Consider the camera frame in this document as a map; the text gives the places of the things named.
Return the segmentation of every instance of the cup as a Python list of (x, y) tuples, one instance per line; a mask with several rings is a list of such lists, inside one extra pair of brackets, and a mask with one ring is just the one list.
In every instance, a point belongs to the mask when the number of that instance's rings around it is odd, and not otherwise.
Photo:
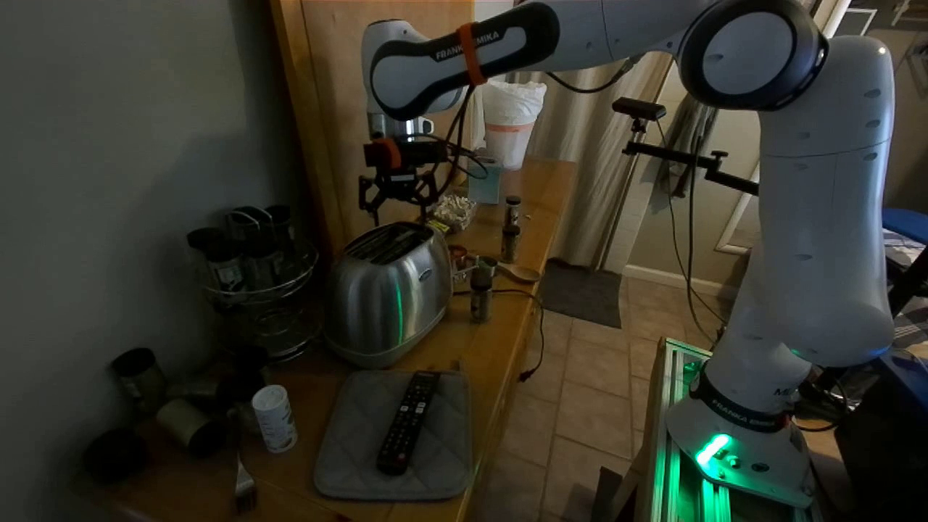
[(169, 400), (155, 418), (193, 455), (213, 455), (227, 445), (224, 423), (206, 418), (190, 400)]
[(253, 413), (268, 454), (287, 454), (297, 447), (297, 426), (284, 386), (271, 384), (258, 390), (253, 397)]
[(114, 377), (143, 416), (166, 405), (166, 376), (150, 349), (130, 349), (111, 362)]

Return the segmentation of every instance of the remote control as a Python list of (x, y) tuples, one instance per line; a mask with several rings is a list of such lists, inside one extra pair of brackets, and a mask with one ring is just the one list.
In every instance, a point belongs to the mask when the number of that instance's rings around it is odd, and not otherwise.
[(403, 477), (425, 429), (432, 394), (438, 393), (438, 371), (414, 371), (406, 384), (403, 400), (377, 454), (377, 471), (385, 477)]

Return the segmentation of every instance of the green light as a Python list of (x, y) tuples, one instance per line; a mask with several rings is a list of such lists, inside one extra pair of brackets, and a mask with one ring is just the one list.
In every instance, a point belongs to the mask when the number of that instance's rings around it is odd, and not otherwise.
[(696, 465), (704, 471), (723, 449), (735, 447), (735, 438), (719, 432), (699, 454)]

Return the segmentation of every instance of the wooden counter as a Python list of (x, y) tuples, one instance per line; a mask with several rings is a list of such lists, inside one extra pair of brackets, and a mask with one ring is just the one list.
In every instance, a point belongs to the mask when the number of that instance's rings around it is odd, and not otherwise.
[[(504, 194), (522, 197), (522, 235), (517, 246), (519, 267), (543, 274), (572, 188), (574, 167), (570, 164), (530, 164), (522, 171), (504, 175)], [(500, 257), (501, 215), (501, 206), (483, 206), (471, 231), (452, 235), (449, 244), (461, 244), (478, 257)], [(258, 509), (245, 515), (240, 519), (464, 519), (468, 505), (483, 484), (483, 471), (487, 471), (487, 463), (501, 438), (512, 386), (522, 371), (519, 362), (530, 332), (538, 328), (530, 297), (494, 297), (490, 320), (483, 326), (471, 323), (468, 304), (468, 297), (452, 297), (446, 320), (394, 367), (398, 371), (464, 371), (472, 407), (475, 478), (461, 500), (422, 505), (332, 502), (313, 490), (311, 477), (327, 426), (327, 416), (339, 394), (339, 384), (351, 371), (351, 367), (319, 351), (272, 376), (272, 381), (284, 384), (291, 393), (298, 447), (282, 455), (268, 455), (256, 438), (246, 442), (245, 463), (258, 484)], [(111, 489), (111, 505), (116, 505), (123, 515), (143, 515), (172, 522), (213, 522), (236, 516), (233, 449), (198, 463), (156, 432), (150, 435), (148, 449), (155, 455), (155, 465), (143, 477)]]

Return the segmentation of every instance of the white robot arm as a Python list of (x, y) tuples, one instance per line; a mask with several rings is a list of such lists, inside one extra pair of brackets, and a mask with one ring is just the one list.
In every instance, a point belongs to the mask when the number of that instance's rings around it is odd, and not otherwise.
[[(374, 23), (362, 68), (372, 120), (414, 120), (512, 70), (580, 70), (672, 54), (693, 100), (761, 110), (761, 242), (730, 323), (671, 438), (730, 489), (809, 505), (809, 463), (787, 423), (812, 367), (891, 345), (881, 186), (894, 68), (868, 38), (828, 41), (793, 0), (539, 0), (426, 41)], [(726, 460), (704, 447), (726, 435)]]

